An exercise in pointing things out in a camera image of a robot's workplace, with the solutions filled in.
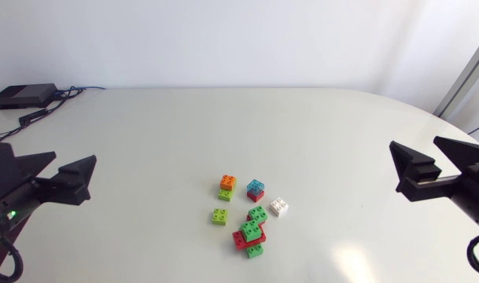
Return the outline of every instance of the black device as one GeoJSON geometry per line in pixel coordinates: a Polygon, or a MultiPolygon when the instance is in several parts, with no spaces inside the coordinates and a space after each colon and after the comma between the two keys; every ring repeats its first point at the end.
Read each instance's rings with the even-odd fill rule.
{"type": "Polygon", "coordinates": [[[89,181],[96,156],[60,167],[52,178],[37,175],[56,157],[54,152],[15,157],[12,147],[0,143],[0,244],[15,262],[11,276],[0,274],[0,282],[14,282],[22,274],[22,259],[6,234],[46,202],[80,205],[90,199],[89,181]]]}
{"type": "MultiPolygon", "coordinates": [[[[479,225],[479,145],[442,137],[435,137],[433,143],[461,174],[438,179],[441,169],[433,158],[392,141],[389,148],[400,179],[396,191],[409,201],[447,197],[479,225]]],[[[477,272],[479,261],[473,248],[478,243],[479,236],[470,242],[466,251],[470,265],[477,272]]]]}
{"type": "Polygon", "coordinates": [[[0,109],[47,107],[57,91],[53,83],[8,86],[0,92],[0,109]]]}

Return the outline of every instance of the lime green lego block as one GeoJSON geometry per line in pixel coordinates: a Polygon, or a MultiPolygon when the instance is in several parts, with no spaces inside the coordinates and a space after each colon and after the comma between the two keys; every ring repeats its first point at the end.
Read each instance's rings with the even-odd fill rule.
{"type": "Polygon", "coordinates": [[[215,208],[211,222],[215,225],[225,225],[227,224],[227,214],[226,209],[215,208]]]}
{"type": "Polygon", "coordinates": [[[263,254],[262,244],[257,244],[246,249],[248,253],[248,258],[254,258],[255,256],[263,254]]]}
{"type": "Polygon", "coordinates": [[[256,220],[250,220],[248,222],[242,223],[239,230],[241,231],[246,242],[256,240],[262,236],[262,230],[260,230],[260,227],[258,227],[258,222],[256,220]]]}
{"type": "Polygon", "coordinates": [[[261,206],[250,209],[248,211],[248,215],[252,220],[256,220],[258,223],[262,223],[267,220],[267,213],[261,206]]]}
{"type": "Polygon", "coordinates": [[[228,191],[226,189],[221,189],[218,192],[218,198],[220,200],[230,201],[230,200],[232,200],[232,191],[228,191]]]}

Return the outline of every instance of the lego duplo block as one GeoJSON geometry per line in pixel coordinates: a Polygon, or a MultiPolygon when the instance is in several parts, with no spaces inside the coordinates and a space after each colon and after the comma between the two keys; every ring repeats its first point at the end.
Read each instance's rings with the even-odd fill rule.
{"type": "Polygon", "coordinates": [[[236,182],[237,180],[234,176],[224,175],[220,182],[220,189],[234,190],[236,182]]]}
{"type": "Polygon", "coordinates": [[[215,225],[225,225],[227,223],[227,214],[226,209],[215,208],[211,221],[215,225]]]}
{"type": "Polygon", "coordinates": [[[271,210],[272,212],[274,212],[274,214],[276,214],[276,216],[282,216],[288,210],[288,204],[286,204],[286,202],[283,201],[281,197],[278,197],[271,202],[271,210]]]}
{"type": "Polygon", "coordinates": [[[253,180],[246,186],[246,191],[256,197],[263,192],[263,183],[253,180]]]}
{"type": "Polygon", "coordinates": [[[262,244],[256,244],[252,247],[249,247],[246,249],[246,252],[248,253],[248,258],[254,258],[255,256],[263,254],[263,248],[262,244]]]}
{"type": "MultiPolygon", "coordinates": [[[[249,221],[249,220],[252,220],[252,218],[249,217],[249,215],[246,215],[246,221],[249,221]]],[[[262,225],[263,225],[264,223],[265,223],[265,221],[264,221],[264,222],[260,222],[260,223],[258,223],[258,226],[260,226],[260,228],[262,229],[262,225]]]]}
{"type": "Polygon", "coordinates": [[[248,215],[251,219],[256,220],[257,223],[262,223],[267,220],[267,213],[261,206],[250,209],[248,215]]]}
{"type": "Polygon", "coordinates": [[[234,243],[236,244],[236,249],[237,250],[242,250],[244,248],[249,248],[252,247],[256,244],[264,243],[267,237],[265,236],[265,233],[263,232],[262,226],[260,227],[260,231],[262,231],[262,236],[260,238],[246,242],[246,239],[242,236],[241,231],[233,232],[232,237],[234,238],[234,243]]]}
{"type": "Polygon", "coordinates": [[[254,194],[250,193],[250,192],[247,192],[246,193],[246,196],[248,196],[251,200],[257,202],[259,201],[262,197],[263,197],[263,191],[262,193],[260,193],[258,196],[255,196],[254,194]]]}
{"type": "Polygon", "coordinates": [[[260,230],[258,222],[255,219],[242,223],[239,230],[246,242],[256,240],[262,236],[262,230],[260,230]]]}
{"type": "Polygon", "coordinates": [[[220,200],[230,201],[230,200],[232,200],[232,191],[228,191],[228,190],[225,190],[225,189],[221,189],[221,190],[218,192],[218,198],[219,198],[220,200]]]}

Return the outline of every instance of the white table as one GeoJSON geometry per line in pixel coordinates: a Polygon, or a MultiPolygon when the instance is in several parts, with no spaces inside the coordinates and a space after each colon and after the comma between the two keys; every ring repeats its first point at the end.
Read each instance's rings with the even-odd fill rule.
{"type": "MultiPolygon", "coordinates": [[[[34,110],[0,112],[0,130],[34,110]]],[[[395,192],[395,140],[459,172],[436,135],[475,142],[417,108],[331,89],[88,90],[7,139],[16,155],[55,151],[42,173],[95,154],[91,200],[44,204],[16,246],[22,282],[479,282],[466,246],[479,228],[451,201],[395,192]],[[238,178],[217,199],[223,174],[238,178]],[[231,234],[257,204],[289,205],[247,259],[231,234]],[[226,226],[211,224],[226,208],[226,226]]],[[[8,258],[2,271],[11,272],[8,258]]]]}

